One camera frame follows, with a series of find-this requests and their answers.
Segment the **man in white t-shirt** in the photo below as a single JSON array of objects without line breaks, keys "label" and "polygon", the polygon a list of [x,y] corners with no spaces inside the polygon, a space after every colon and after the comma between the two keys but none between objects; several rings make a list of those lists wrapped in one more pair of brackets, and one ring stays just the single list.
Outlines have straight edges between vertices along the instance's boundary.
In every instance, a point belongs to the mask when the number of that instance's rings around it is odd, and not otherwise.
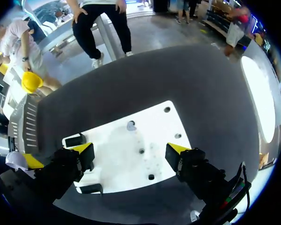
[{"label": "man in white t-shirt", "polygon": [[44,81],[39,90],[48,95],[61,86],[59,81],[49,77],[47,68],[38,45],[29,34],[29,27],[23,20],[15,20],[7,27],[0,25],[0,64],[12,63],[22,68],[19,76],[22,79],[24,71],[32,71]]},{"label": "man in white t-shirt", "polygon": [[82,8],[79,7],[77,0],[67,0],[67,2],[74,13],[74,36],[81,48],[93,60],[94,68],[102,66],[104,55],[96,48],[91,28],[95,19],[102,13],[106,13],[110,18],[125,55],[132,55],[125,0],[83,0]]}]

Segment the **black pants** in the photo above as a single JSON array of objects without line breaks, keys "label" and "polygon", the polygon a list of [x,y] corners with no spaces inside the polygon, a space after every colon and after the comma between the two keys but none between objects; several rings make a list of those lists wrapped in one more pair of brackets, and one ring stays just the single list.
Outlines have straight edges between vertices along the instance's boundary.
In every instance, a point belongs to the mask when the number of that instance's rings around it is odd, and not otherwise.
[{"label": "black pants", "polygon": [[121,41],[124,53],[131,51],[131,34],[127,25],[126,13],[119,14],[115,5],[85,5],[82,7],[87,11],[87,15],[81,13],[77,23],[73,23],[73,33],[81,48],[90,58],[99,59],[100,51],[96,48],[94,36],[90,30],[95,19],[102,13],[106,13],[110,18],[118,37]]},{"label": "black pants", "polygon": [[197,3],[198,3],[198,0],[190,0],[189,1],[188,5],[190,7],[190,10],[189,10],[189,16],[190,17],[193,17],[193,15],[195,14]]}]

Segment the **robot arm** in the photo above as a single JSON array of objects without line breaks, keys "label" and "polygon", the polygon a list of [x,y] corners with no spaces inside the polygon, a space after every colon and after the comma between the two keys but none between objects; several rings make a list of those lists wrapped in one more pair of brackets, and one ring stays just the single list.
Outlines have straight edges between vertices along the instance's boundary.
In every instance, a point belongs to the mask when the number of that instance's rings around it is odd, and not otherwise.
[{"label": "robot arm", "polygon": [[[44,217],[58,221],[58,217],[75,217],[52,203],[60,199],[72,185],[79,181],[87,169],[92,169],[95,158],[91,143],[76,147],[75,150],[60,149],[54,153],[52,161],[43,168],[35,170],[35,179],[19,169],[8,170],[0,175],[0,187],[7,201],[22,214]],[[205,159],[205,152],[200,149],[187,149],[169,143],[166,160],[176,172],[181,182],[186,182],[195,195],[202,199],[206,206],[196,223],[223,224],[237,214],[234,210],[237,203],[251,187],[240,178],[241,169],[230,181],[226,181],[225,171],[218,170]]]}]

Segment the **white panel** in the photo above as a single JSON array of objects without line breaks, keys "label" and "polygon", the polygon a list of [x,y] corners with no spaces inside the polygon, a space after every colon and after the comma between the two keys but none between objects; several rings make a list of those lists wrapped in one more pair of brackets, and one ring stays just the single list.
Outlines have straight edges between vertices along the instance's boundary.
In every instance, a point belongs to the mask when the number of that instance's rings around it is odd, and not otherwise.
[{"label": "white panel", "polygon": [[[129,131],[129,121],[135,131]],[[95,183],[104,193],[141,188],[175,176],[165,159],[168,142],[191,148],[179,115],[171,101],[166,101],[114,122],[82,132],[94,144],[94,170],[86,171],[76,187]]]}]

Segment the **yellow hard hat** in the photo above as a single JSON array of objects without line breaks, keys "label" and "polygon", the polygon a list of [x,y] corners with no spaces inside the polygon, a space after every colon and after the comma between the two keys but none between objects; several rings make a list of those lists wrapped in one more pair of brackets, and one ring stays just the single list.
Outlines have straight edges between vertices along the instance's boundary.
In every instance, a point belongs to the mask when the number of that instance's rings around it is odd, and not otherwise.
[{"label": "yellow hard hat", "polygon": [[34,93],[38,88],[43,86],[43,79],[32,72],[24,72],[22,78],[22,88],[29,94]]}]

